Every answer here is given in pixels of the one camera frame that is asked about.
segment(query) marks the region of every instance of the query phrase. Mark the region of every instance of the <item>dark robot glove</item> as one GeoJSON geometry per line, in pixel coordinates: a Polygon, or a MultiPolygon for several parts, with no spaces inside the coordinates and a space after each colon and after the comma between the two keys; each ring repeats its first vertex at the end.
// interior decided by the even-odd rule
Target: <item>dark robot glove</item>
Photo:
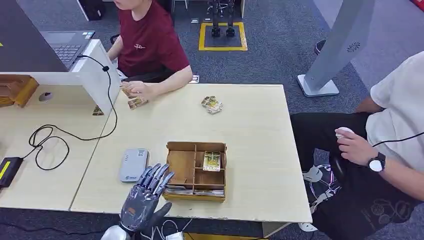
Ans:
{"type": "Polygon", "coordinates": [[[144,170],[126,197],[120,213],[119,226],[110,227],[104,233],[102,240],[127,240],[135,233],[151,232],[151,228],[169,212],[172,206],[168,202],[155,212],[159,198],[165,191],[165,186],[174,176],[174,172],[170,172],[161,181],[169,166],[169,164],[165,164],[161,167],[161,164],[158,163],[154,167],[149,166],[144,170]]]}

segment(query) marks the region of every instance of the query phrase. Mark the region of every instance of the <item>laptop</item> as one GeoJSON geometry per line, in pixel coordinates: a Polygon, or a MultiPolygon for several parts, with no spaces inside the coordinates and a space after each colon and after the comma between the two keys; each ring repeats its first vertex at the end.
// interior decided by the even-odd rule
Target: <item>laptop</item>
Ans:
{"type": "Polygon", "coordinates": [[[68,72],[94,35],[94,31],[40,33],[14,0],[1,3],[0,16],[0,72],[68,72]]]}
{"type": "Polygon", "coordinates": [[[66,68],[71,70],[77,56],[86,49],[95,31],[41,31],[40,33],[66,68]]]}

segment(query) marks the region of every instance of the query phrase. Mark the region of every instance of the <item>man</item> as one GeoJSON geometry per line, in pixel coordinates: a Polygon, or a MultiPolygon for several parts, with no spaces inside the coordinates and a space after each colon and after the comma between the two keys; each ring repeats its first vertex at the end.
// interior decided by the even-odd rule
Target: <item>man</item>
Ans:
{"type": "Polygon", "coordinates": [[[353,114],[291,116],[303,178],[321,179],[313,166],[315,148],[341,156],[346,171],[341,190],[312,214],[315,227],[334,240],[357,240],[410,218],[424,201],[424,135],[372,146],[424,132],[423,106],[424,51],[373,86],[353,114]],[[381,167],[370,166],[372,159],[381,167]]]}
{"type": "Polygon", "coordinates": [[[120,36],[107,53],[118,58],[124,85],[145,100],[184,87],[193,78],[170,15],[156,0],[114,0],[120,36]]]}

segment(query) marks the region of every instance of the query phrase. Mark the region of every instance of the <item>white cable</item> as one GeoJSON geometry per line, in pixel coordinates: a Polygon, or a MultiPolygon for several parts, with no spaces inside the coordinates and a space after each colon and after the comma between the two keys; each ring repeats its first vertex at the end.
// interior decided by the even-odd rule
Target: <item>white cable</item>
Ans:
{"type": "MultiPolygon", "coordinates": [[[[187,228],[187,226],[191,223],[193,221],[193,218],[191,218],[188,222],[187,222],[187,224],[182,228],[182,230],[181,230],[181,232],[182,231],[184,231],[186,228],[187,228]]],[[[171,223],[173,223],[173,225],[175,226],[175,229],[176,229],[176,232],[177,233],[179,233],[180,231],[178,230],[178,225],[173,221],[173,220],[166,220],[166,221],[164,221],[163,223],[162,223],[162,227],[160,228],[160,230],[159,230],[159,227],[158,226],[153,226],[153,227],[151,227],[151,237],[148,237],[148,236],[146,236],[146,235],[144,235],[143,233],[141,233],[140,232],[140,234],[141,234],[141,236],[143,236],[143,237],[145,237],[146,239],[149,239],[149,240],[154,240],[154,236],[155,236],[155,233],[156,233],[156,230],[157,230],[157,232],[159,233],[159,237],[162,239],[162,240],[166,240],[166,238],[165,238],[165,235],[164,235],[164,226],[165,226],[165,223],[167,223],[167,222],[171,222],[171,223]]]]}
{"type": "Polygon", "coordinates": [[[187,224],[182,228],[181,232],[184,232],[184,230],[187,228],[187,226],[193,221],[193,218],[190,218],[190,221],[187,222],[187,224]]]}

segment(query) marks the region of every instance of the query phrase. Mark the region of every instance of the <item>red t-shirt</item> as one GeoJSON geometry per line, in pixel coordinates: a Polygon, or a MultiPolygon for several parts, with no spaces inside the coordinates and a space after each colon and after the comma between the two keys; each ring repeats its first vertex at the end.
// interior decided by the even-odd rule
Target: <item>red t-shirt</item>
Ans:
{"type": "Polygon", "coordinates": [[[163,70],[178,72],[189,65],[173,22],[155,0],[143,19],[135,21],[131,10],[119,10],[123,49],[118,69],[127,77],[163,70]]]}

